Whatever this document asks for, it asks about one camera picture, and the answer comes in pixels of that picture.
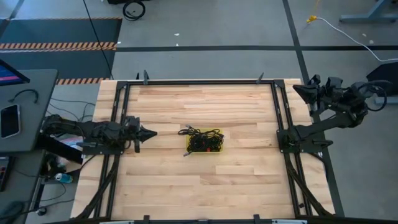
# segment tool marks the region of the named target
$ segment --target concrete floor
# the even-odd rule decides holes
[[[100,0],[86,0],[92,17],[122,17],[123,5],[109,5]],[[10,15],[16,0],[0,2],[0,17]],[[314,13],[315,0],[289,0],[301,46],[355,45],[322,21],[309,26],[305,20]],[[340,14],[365,13],[373,0],[323,0],[317,15],[368,44],[398,45],[398,24],[339,24]],[[145,2],[147,14],[139,21],[123,21],[118,47],[168,47],[217,45],[286,45],[292,38],[279,0],[152,0]],[[17,18],[87,17],[81,0],[25,0]],[[398,51],[376,52],[380,58],[398,57]],[[310,77],[320,74],[340,77],[345,86],[365,81],[366,75],[380,63],[367,51],[303,52]],[[115,79],[134,79],[146,69],[151,78],[301,78],[294,51],[215,50],[188,52],[117,52]],[[56,86],[53,97],[66,100],[96,101],[99,85]],[[83,104],[58,103],[81,116]],[[354,129],[333,129],[325,133],[335,143],[330,147],[333,169],[347,217],[398,220],[398,165],[395,158],[397,106],[365,117]],[[72,118],[70,115],[49,108]],[[44,198],[60,192],[57,185],[47,186]],[[59,200],[74,197],[75,185]],[[31,214],[28,223],[67,220],[72,204],[49,208],[44,217]]]

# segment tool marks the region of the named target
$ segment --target floor mat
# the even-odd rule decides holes
[[[97,83],[110,78],[121,19],[11,20],[0,38],[0,57],[16,69],[57,69],[57,84]]]

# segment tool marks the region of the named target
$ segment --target caster wheel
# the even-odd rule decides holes
[[[36,211],[38,216],[43,216],[47,213],[47,208],[41,208],[39,210]]]

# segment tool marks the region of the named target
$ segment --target white cable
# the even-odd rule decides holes
[[[375,54],[371,49],[369,49],[369,47],[367,47],[367,46],[364,45],[364,44],[359,43],[359,42],[356,41],[356,40],[354,40],[352,37],[350,37],[350,36],[349,36],[348,34],[346,34],[344,31],[337,29],[336,27],[334,27],[333,25],[331,25],[326,19],[321,18],[321,17],[317,17],[316,19],[320,19],[320,20],[322,20],[323,22],[326,22],[326,23],[327,23],[329,26],[331,26],[333,29],[337,30],[338,32],[341,32],[341,33],[344,34],[346,37],[350,38],[353,42],[355,42],[355,43],[357,43],[357,44],[363,46],[364,48],[366,48],[368,51],[370,51],[370,52],[373,54],[373,56],[374,56],[379,62],[390,62],[390,61],[398,60],[398,58],[391,58],[391,59],[381,60],[381,59],[379,59],[378,56],[376,56],[376,54]]]

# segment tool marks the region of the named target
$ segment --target wooden table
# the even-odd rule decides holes
[[[308,107],[292,88],[300,83],[285,80],[290,110],[295,124],[310,124]],[[94,121],[110,120],[115,89],[116,81],[102,81]],[[270,85],[133,86],[127,115],[158,135],[141,144],[141,153],[130,148],[121,156],[112,220],[294,217]],[[284,110],[282,116],[286,122]],[[186,124],[221,128],[224,151],[183,157],[185,136],[177,132]],[[301,156],[308,188],[333,213],[323,164]],[[82,170],[72,217],[96,192],[102,163],[96,156]],[[102,215],[107,193],[103,198]]]

